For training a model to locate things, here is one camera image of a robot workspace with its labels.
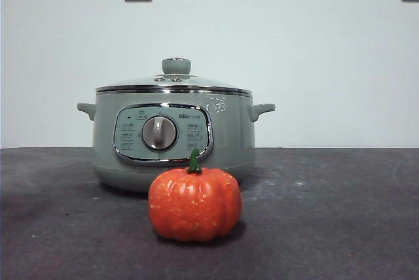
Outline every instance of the orange pumpkin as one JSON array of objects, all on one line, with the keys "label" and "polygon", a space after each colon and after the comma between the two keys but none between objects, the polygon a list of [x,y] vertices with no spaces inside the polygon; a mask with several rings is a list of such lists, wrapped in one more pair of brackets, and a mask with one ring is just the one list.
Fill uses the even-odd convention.
[{"label": "orange pumpkin", "polygon": [[149,189],[149,218],[162,237],[209,241],[227,234],[242,211],[234,177],[220,169],[199,167],[198,150],[189,168],[160,174]]}]

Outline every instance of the glass lid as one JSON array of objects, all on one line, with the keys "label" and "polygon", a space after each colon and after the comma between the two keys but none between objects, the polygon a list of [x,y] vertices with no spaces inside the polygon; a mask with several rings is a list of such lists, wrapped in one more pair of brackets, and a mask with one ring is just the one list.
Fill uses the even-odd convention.
[{"label": "glass lid", "polygon": [[97,92],[218,92],[249,95],[249,90],[239,89],[227,83],[190,75],[191,61],[169,58],[162,61],[163,74],[127,80],[114,85],[96,88]]}]

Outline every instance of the brand logo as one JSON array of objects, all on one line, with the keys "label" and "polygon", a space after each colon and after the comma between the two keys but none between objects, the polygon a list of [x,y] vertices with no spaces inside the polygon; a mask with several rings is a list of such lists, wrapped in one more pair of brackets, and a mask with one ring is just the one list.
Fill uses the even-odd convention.
[{"label": "brand logo", "polygon": [[186,119],[188,119],[188,118],[201,118],[201,116],[198,114],[198,115],[188,115],[188,114],[186,114],[186,113],[182,113],[182,114],[179,114],[179,118],[186,118]]}]

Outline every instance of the pot handle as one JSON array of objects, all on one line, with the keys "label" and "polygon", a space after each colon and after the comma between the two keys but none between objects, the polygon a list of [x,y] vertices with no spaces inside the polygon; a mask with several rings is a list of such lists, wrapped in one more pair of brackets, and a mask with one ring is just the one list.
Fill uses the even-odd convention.
[{"label": "pot handle", "polygon": [[96,113],[96,105],[91,103],[78,103],[77,110],[85,112],[89,115],[89,119],[94,120],[94,115]]},{"label": "pot handle", "polygon": [[275,104],[264,103],[262,105],[252,105],[250,108],[251,121],[256,122],[259,118],[259,115],[270,111],[275,111]]}]

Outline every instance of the pumpkin stem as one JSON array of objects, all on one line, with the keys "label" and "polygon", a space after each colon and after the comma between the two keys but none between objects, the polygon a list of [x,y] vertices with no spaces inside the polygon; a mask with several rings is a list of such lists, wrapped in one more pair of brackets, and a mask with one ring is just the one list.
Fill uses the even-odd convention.
[{"label": "pumpkin stem", "polygon": [[199,150],[194,149],[191,154],[191,161],[189,162],[188,173],[202,173],[202,169],[198,164],[196,156],[198,156]]}]

